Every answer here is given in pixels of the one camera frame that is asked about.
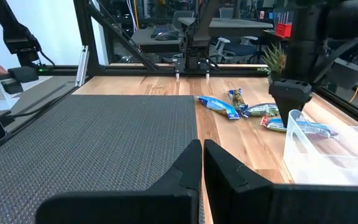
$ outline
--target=potted plant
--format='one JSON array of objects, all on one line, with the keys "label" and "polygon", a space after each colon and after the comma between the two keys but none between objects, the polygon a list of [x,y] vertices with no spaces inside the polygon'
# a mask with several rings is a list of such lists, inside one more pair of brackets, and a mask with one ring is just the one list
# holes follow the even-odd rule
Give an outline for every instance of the potted plant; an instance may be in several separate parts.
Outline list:
[{"label": "potted plant", "polygon": [[265,57],[262,59],[266,65],[268,66],[268,84],[272,84],[272,82],[278,78],[280,78],[281,72],[285,68],[285,62],[287,56],[285,55],[283,49],[281,48],[281,44],[278,45],[278,48],[272,44],[273,50],[269,47],[264,50]]}]

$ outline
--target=snack bar wrapper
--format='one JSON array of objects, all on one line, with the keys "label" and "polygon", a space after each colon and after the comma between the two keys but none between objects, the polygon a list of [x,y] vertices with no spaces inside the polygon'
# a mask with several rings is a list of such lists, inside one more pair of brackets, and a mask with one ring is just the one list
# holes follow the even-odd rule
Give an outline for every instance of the snack bar wrapper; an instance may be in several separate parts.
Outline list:
[{"label": "snack bar wrapper", "polygon": [[262,103],[248,107],[241,115],[246,118],[250,116],[263,117],[263,116],[277,116],[278,107],[275,103]]},{"label": "snack bar wrapper", "polygon": [[229,94],[231,104],[233,105],[234,109],[238,113],[245,112],[246,109],[248,108],[248,105],[246,105],[246,103],[244,103],[244,100],[242,99],[241,88],[238,90],[229,90],[229,91],[227,91],[227,93]]},{"label": "snack bar wrapper", "polygon": [[240,119],[234,107],[227,103],[208,96],[197,96],[197,99],[207,108],[226,115],[229,119]]},{"label": "snack bar wrapper", "polygon": [[[303,133],[311,139],[328,139],[338,138],[338,133],[331,131],[328,127],[318,124],[318,123],[311,123],[307,121],[297,121],[296,122]],[[283,121],[281,118],[268,118],[263,117],[262,121],[260,122],[261,125],[275,131],[283,131],[286,132],[287,129],[284,127]]]}]

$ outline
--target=green snack wrapper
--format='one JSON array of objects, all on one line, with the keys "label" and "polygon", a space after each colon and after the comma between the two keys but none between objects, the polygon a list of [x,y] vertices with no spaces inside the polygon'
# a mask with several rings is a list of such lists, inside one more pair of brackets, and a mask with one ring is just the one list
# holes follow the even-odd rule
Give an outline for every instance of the green snack wrapper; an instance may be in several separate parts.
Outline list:
[{"label": "green snack wrapper", "polygon": [[262,103],[255,106],[248,107],[241,115],[245,116],[246,118],[250,116],[256,117],[272,117],[278,115],[278,107],[275,103]]},{"label": "green snack wrapper", "polygon": [[227,91],[227,93],[229,94],[230,100],[231,100],[231,104],[233,105],[234,109],[238,112],[238,113],[243,113],[246,111],[246,109],[248,108],[248,105],[246,105],[246,103],[244,103],[244,100],[242,99],[242,90],[241,88],[238,90],[229,90]]}]

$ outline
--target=desk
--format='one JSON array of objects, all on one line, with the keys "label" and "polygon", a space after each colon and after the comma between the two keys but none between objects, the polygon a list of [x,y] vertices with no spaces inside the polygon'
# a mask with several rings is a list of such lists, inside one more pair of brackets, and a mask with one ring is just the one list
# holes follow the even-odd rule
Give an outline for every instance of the desk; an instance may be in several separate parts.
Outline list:
[{"label": "desk", "polygon": [[263,38],[265,38],[266,42],[274,43],[276,46],[280,43],[283,48],[286,48],[290,41],[290,38],[280,37],[274,30],[264,30]]},{"label": "desk", "polygon": [[[195,18],[184,18],[181,17],[178,19],[183,24],[183,30],[186,29],[190,24],[192,24]],[[212,18],[212,21],[209,25],[209,35],[211,37],[240,37],[244,35],[248,36],[261,36],[263,30],[271,29],[273,25],[248,21],[245,19],[228,19],[228,18]]]},{"label": "desk", "polygon": [[180,52],[179,44],[181,38],[177,40],[155,40],[150,37],[152,33],[153,27],[138,29],[134,32],[131,39],[139,45],[145,53]]},{"label": "desk", "polygon": [[[94,77],[77,95],[206,95],[230,102],[227,91],[242,88],[244,101],[250,105],[273,102],[268,94],[266,78],[180,78],[174,77]],[[271,131],[260,125],[260,118],[229,121],[196,102],[198,138],[212,139],[246,166],[275,183],[292,183],[283,161],[285,133]],[[316,122],[358,126],[321,97],[314,95],[303,110]],[[212,223],[205,182],[202,181],[205,223]]]}]

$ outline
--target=wooden table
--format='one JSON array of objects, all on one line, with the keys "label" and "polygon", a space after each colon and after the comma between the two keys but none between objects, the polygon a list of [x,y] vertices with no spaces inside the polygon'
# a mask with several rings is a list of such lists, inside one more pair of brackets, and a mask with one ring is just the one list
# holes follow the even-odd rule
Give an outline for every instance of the wooden table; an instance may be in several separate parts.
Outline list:
[{"label": "wooden table", "polygon": [[[79,95],[195,95],[213,96],[230,103],[227,91],[242,88],[249,105],[274,102],[268,94],[266,78],[180,78],[175,77],[94,77],[74,94]],[[306,118],[319,123],[358,126],[321,97],[314,95],[305,106]],[[275,183],[292,183],[283,162],[285,133],[260,125],[260,118],[230,121],[225,116],[196,102],[198,138],[212,139],[246,166]],[[202,181],[207,224],[213,223]]]}]

